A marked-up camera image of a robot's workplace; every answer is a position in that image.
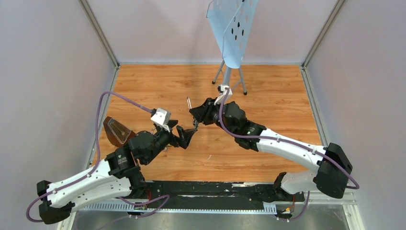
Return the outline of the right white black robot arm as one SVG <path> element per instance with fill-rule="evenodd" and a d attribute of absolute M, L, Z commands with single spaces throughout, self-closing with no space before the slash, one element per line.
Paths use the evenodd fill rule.
<path fill-rule="evenodd" d="M 280 135 L 247 119 L 245 111 L 235 102 L 220 105 L 215 99 L 207 98 L 189 112 L 196 123 L 215 124 L 246 150 L 275 154 L 304 166 L 306 171 L 278 175 L 273 193 L 279 200 L 313 190 L 341 199 L 346 189 L 360 187 L 350 175 L 352 164 L 339 144 L 313 145 Z"/>

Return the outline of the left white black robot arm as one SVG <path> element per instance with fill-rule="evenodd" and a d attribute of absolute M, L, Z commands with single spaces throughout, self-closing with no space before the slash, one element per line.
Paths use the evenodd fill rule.
<path fill-rule="evenodd" d="M 58 182 L 38 182 L 40 221 L 58 223 L 86 205 L 113 197 L 143 197 L 147 185 L 140 166 L 151 163 L 167 146 L 186 149 L 198 125 L 183 129 L 177 120 L 170 120 L 169 127 L 178 135 L 155 127 L 154 133 L 139 131 L 131 135 L 121 147 L 85 171 Z"/>

